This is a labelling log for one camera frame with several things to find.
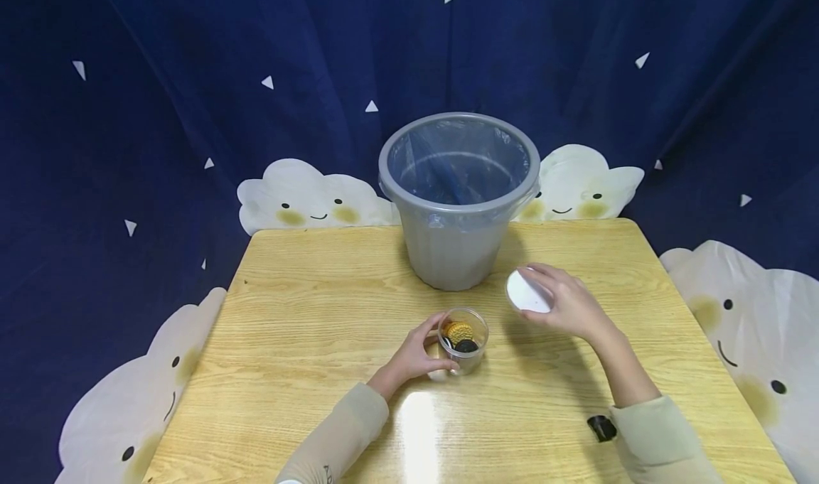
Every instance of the table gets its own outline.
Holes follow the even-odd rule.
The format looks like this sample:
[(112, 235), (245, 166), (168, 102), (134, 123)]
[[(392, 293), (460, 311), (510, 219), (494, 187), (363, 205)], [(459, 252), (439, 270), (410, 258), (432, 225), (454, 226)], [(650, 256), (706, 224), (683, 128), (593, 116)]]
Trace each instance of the table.
[(473, 375), (413, 382), (354, 483), (619, 483), (614, 445), (586, 419), (611, 403), (588, 345), (519, 321), (503, 293), (515, 265), (586, 281), (679, 404), (726, 482), (790, 473), (630, 220), (512, 224), (475, 289), (431, 289), (400, 227), (258, 232), (247, 248), (145, 483), (271, 483), (314, 426), (435, 311), (470, 306), (491, 334)]

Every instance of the gray trash can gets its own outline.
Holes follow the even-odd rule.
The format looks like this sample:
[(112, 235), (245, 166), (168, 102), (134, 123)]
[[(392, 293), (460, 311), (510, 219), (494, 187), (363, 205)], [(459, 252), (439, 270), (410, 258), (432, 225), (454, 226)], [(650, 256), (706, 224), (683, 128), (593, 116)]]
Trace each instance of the gray trash can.
[(469, 112), (405, 125), (378, 159), (378, 180), (398, 208), (415, 274), (449, 291), (490, 274), (508, 222), (540, 189), (539, 172), (526, 134)]

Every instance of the sleeve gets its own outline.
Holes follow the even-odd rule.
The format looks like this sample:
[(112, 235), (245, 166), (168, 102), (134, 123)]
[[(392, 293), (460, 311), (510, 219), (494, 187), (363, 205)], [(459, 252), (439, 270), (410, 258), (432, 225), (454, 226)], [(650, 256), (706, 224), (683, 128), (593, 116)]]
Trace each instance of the sleeve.
[(357, 384), (301, 442), (274, 482), (337, 483), (381, 434), (388, 415), (384, 398), (367, 385)]
[(721, 483), (700, 438), (669, 397), (610, 408), (618, 429), (616, 450), (638, 484)]

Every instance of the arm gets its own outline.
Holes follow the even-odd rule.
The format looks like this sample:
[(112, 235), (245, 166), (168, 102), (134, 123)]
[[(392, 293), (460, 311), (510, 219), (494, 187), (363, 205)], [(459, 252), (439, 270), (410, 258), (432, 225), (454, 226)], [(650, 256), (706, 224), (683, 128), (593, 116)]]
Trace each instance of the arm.
[(333, 412), (296, 448), (275, 483), (332, 484), (338, 482), (387, 423), (387, 402), (405, 382), (435, 370), (455, 370), (449, 360), (430, 358), (424, 344), (443, 313), (436, 313), (407, 335), (388, 364), (366, 385), (357, 384)]
[(590, 338), (609, 381), (620, 462), (635, 483), (721, 483), (700, 438), (663, 396), (619, 330)]
[(618, 428), (616, 448), (635, 483), (721, 483), (683, 413), (654, 385), (631, 344), (581, 280), (545, 264), (519, 269), (554, 306), (548, 313), (523, 311), (528, 321), (583, 338), (594, 349), (609, 381)]

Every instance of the container lid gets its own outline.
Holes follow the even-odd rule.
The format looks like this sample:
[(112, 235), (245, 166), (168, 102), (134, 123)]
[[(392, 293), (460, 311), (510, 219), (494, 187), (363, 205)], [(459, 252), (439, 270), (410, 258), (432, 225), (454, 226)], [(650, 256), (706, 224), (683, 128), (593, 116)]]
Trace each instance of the container lid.
[(506, 280), (506, 296), (517, 311), (546, 313), (552, 310), (543, 293), (529, 284), (517, 269)]

